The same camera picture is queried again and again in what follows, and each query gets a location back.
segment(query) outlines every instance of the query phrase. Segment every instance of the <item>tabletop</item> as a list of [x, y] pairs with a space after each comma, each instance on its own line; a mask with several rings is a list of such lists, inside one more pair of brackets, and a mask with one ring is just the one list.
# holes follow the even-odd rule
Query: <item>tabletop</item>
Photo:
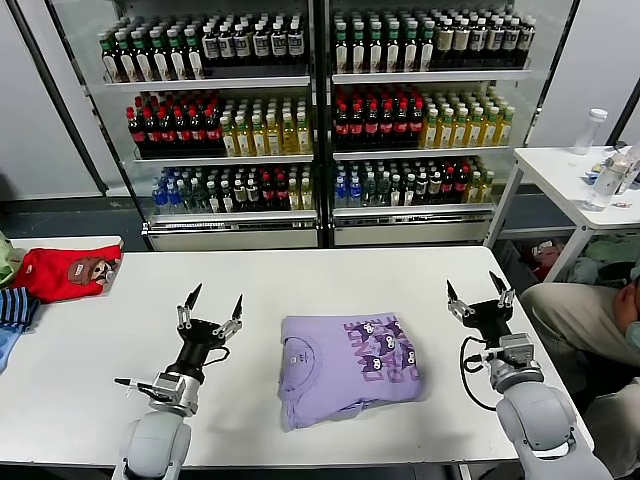
[[[465, 394], [459, 347], [478, 333], [446, 306], [447, 278], [467, 303], [496, 298], [489, 269], [500, 272], [483, 247], [127, 253], [107, 294], [43, 306], [35, 331], [19, 339], [0, 375], [0, 463], [112, 466], [127, 424], [149, 411], [145, 396], [127, 397], [113, 379], [151, 380], [173, 363], [181, 346], [175, 306], [200, 282], [194, 316], [224, 321], [243, 293], [244, 326], [229, 359], [205, 368], [198, 413], [187, 420], [186, 468], [515, 459], [496, 414]], [[547, 384], [565, 391], [514, 308], [512, 331], [531, 335]], [[282, 319], [389, 311], [416, 348], [422, 397], [285, 433]], [[486, 403], [500, 398], [486, 373], [470, 376], [470, 386]]]
[[594, 212], [583, 206], [593, 188], [585, 182], [585, 172], [613, 155], [612, 147], [592, 147], [585, 156], [576, 155], [569, 148], [516, 148], [515, 153], [527, 178], [572, 222], [594, 230], [640, 227], [640, 189], [636, 186], [613, 200], [629, 203], [631, 208], [609, 205], [601, 212]]

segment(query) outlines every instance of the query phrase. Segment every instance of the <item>plastic bottle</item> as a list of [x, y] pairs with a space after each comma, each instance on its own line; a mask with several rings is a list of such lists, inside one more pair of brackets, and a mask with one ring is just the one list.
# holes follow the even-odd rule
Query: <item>plastic bottle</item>
[[583, 133], [576, 140], [575, 145], [571, 149], [576, 155], [586, 155], [589, 153], [591, 145], [596, 138], [596, 134], [602, 123], [607, 119], [607, 111], [599, 108], [589, 110], [589, 117], [584, 126]]

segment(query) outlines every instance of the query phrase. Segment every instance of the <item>folded t-shirt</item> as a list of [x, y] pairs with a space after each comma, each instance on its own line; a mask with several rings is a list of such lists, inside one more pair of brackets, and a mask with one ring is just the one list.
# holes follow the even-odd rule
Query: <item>folded t-shirt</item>
[[291, 429], [422, 391], [415, 350], [393, 313], [287, 317], [282, 340], [279, 395]]

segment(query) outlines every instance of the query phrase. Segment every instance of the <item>clothing pile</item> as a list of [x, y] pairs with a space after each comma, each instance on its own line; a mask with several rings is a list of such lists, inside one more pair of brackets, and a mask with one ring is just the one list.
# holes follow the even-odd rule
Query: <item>clothing pile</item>
[[41, 303], [99, 295], [113, 281], [120, 245], [95, 250], [34, 248], [26, 254], [0, 233], [0, 373]]
[[279, 395], [285, 429], [356, 416], [422, 392], [416, 352], [393, 313], [287, 317]]

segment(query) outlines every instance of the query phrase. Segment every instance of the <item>wire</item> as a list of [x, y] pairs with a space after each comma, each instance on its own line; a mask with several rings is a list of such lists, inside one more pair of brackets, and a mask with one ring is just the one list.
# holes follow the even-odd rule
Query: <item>wire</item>
[[224, 355], [220, 358], [216, 358], [215, 360], [211, 360], [210, 362], [205, 363], [203, 367], [211, 365], [212, 363], [224, 362], [227, 358], [229, 358], [229, 355], [231, 355], [231, 350], [229, 350], [227, 347], [214, 348], [214, 350], [224, 350]]
[[[464, 390], [465, 390], [465, 392], [467, 392], [467, 395], [469, 395], [469, 398], [471, 400], [473, 400], [473, 403], [475, 403], [479, 407], [484, 408], [485, 410], [489, 410], [490, 412], [495, 412], [496, 411], [496, 407], [491, 407], [491, 406], [489, 406], [489, 405], [487, 405], [485, 403], [482, 403], [480, 400], [478, 400], [478, 398], [473, 394], [473, 392], [469, 388], [469, 384], [467, 383], [467, 376], [465, 374], [465, 370], [467, 368], [466, 367], [466, 363], [467, 363], [467, 361], [469, 361], [470, 359], [475, 357], [475, 355], [474, 355], [472, 357], [469, 357], [466, 360], [464, 358], [464, 350], [467, 348], [467, 344], [470, 341], [481, 343], [483, 345], [487, 344], [486, 340], [481, 340], [481, 339], [475, 338], [475, 337], [467, 337], [462, 342], [462, 345], [460, 346], [460, 377], [462, 378], [462, 385], [464, 386]], [[480, 365], [479, 367], [476, 367], [474, 369], [471, 369], [470, 373], [479, 372], [480, 370], [482, 370], [482, 365]]]

